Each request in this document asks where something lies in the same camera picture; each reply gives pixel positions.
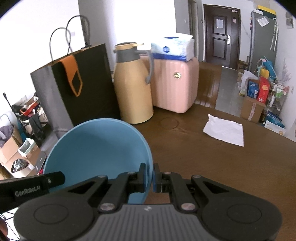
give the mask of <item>white tissue package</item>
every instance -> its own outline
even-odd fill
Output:
[[[192,35],[181,33],[158,38],[151,43],[153,57],[187,62],[194,57],[194,39],[192,38]]]
[[[244,132],[241,124],[212,115],[208,117],[209,121],[203,129],[204,133],[224,142],[244,146]]]

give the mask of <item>pink suitcase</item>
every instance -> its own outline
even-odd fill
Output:
[[[149,69],[149,61],[142,56]],[[188,62],[154,59],[151,78],[153,105],[177,113],[186,112],[197,96],[199,63],[197,58]]]

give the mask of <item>gray refrigerator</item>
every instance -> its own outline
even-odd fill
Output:
[[[276,59],[276,49],[274,51],[276,38],[274,38],[272,44],[274,25],[276,21],[272,18],[267,18],[269,23],[261,27],[259,22],[256,20],[258,17],[262,17],[262,15],[256,12],[251,13],[251,48],[248,70],[252,73],[254,73],[257,69],[258,60],[264,58],[264,56],[272,62],[273,66]]]

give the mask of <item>wooden table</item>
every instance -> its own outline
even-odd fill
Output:
[[[216,140],[202,130],[208,114],[243,125],[244,147]],[[155,108],[135,127],[146,138],[160,170],[183,178],[200,174],[275,204],[283,216],[277,241],[296,240],[296,143],[279,134],[214,109],[194,104],[177,114]],[[146,203],[169,202],[150,192]]]

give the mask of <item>paper bag handle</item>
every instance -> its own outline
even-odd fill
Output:
[[[90,46],[91,46],[91,44],[90,44],[91,33],[90,33],[89,19],[88,19],[86,16],[81,15],[81,14],[79,14],[79,15],[75,15],[75,16],[71,17],[71,18],[69,19],[67,25],[66,25],[66,32],[65,32],[65,34],[66,34],[66,41],[67,41],[67,43],[68,43],[68,46],[70,47],[70,41],[68,41],[68,37],[67,37],[67,29],[68,29],[68,25],[69,25],[70,21],[71,21],[73,18],[76,18],[76,17],[80,17],[80,19],[83,18],[83,19],[85,19],[85,21],[87,22],[88,32],[86,32],[86,33],[84,34],[84,35],[85,35],[84,41],[85,41],[85,48],[90,47]]]
[[[71,32],[70,32],[70,30],[69,30],[69,29],[66,29],[66,28],[64,28],[64,27],[57,28],[57,29],[55,29],[55,30],[52,32],[52,34],[51,34],[51,36],[50,36],[50,39],[49,39],[49,52],[50,52],[50,57],[51,57],[51,59],[52,59],[52,62],[54,61],[54,60],[53,60],[53,57],[52,57],[52,47],[51,47],[52,35],[53,35],[54,32],[57,31],[58,29],[65,29],[66,32],[68,31],[68,33],[69,33],[69,35],[70,35],[70,38],[69,38],[69,44],[68,44],[69,47],[68,47],[67,55],[69,54],[69,50],[71,50],[71,52],[73,52],[73,50],[72,50],[72,48],[71,48],[71,46],[70,46],[70,43],[71,43]]]
[[[59,60],[58,62],[61,62],[64,65],[69,85],[70,85],[74,95],[76,97],[79,97],[80,94],[81,94],[82,84],[83,83],[82,83],[82,79],[81,79],[79,69],[78,69],[78,65],[77,65],[77,62],[76,62],[76,59],[75,59],[74,55],[71,54],[71,55]],[[76,92],[76,90],[74,88],[74,85],[73,85],[73,79],[74,79],[74,76],[75,76],[76,73],[78,75],[78,79],[79,79],[79,82],[80,82],[78,92]]]

